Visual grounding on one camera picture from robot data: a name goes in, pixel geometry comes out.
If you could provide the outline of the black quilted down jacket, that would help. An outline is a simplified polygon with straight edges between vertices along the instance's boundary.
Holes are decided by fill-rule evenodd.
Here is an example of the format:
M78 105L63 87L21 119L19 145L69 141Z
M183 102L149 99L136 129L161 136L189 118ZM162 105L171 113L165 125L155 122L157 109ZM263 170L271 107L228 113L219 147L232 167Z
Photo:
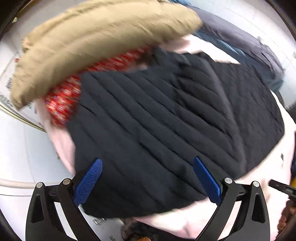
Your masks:
M285 132L276 100L251 66L205 53L154 49L147 69L85 72L67 123L75 169L103 162L83 209L126 218L183 208L206 198L195 157L239 179Z

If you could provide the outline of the pink dotted bed sheet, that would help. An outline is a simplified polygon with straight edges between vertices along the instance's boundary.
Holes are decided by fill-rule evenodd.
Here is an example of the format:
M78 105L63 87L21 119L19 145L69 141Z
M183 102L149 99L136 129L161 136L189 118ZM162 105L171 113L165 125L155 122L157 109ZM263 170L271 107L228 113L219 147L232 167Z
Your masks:
M217 62L237 62L213 44L193 35L187 35L179 40L163 44L162 48L176 53L205 52ZM283 105L280 102L277 104L285 124L284 136L256 168L236 180L238 184L249 184L255 189L261 189L264 193L269 214L271 240L275 240L278 233L276 227L287 196L271 188L268 183L271 179L276 179L286 184L289 183L291 177L290 166L292 164L293 149L295 147L295 122ZM64 128L58 128L51 123L50 114L46 109L43 99L37 99L36 105L41 122L50 140L53 142L62 163L71 174L74 174L75 148L69 133ZM215 208L216 205L214 203L209 199L205 199L203 201L194 202L185 208L174 209L169 212L153 214L146 217L137 217L135 220L167 231L177 237L195 238L202 231Z

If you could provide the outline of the red floral garment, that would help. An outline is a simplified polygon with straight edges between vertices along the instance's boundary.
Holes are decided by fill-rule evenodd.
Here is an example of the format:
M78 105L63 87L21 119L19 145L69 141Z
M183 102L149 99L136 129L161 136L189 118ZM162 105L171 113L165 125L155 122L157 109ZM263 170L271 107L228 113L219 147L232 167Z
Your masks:
M65 126L73 116L81 94L79 74L88 71L124 71L135 66L151 47L138 48L115 57L104 59L85 68L77 74L66 78L61 84L53 87L44 97L51 122L59 127Z

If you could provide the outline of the grey blue bedding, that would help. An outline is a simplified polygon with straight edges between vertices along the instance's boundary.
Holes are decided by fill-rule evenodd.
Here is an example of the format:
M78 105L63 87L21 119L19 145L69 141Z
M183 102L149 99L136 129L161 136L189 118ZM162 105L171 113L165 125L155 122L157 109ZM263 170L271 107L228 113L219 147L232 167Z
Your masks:
M194 36L212 43L239 63L255 67L269 89L273 92L280 90L285 70L269 46L223 18L191 6L189 1L173 2L192 9L202 20L203 26L194 33Z

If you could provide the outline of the beige padded coat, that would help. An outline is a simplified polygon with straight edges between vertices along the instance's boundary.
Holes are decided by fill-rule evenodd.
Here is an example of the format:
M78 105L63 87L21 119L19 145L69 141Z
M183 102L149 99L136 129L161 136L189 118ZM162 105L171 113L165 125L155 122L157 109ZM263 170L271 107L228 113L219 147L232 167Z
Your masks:
M21 109L95 62L200 29L192 9L169 1L85 1L22 40L10 99Z

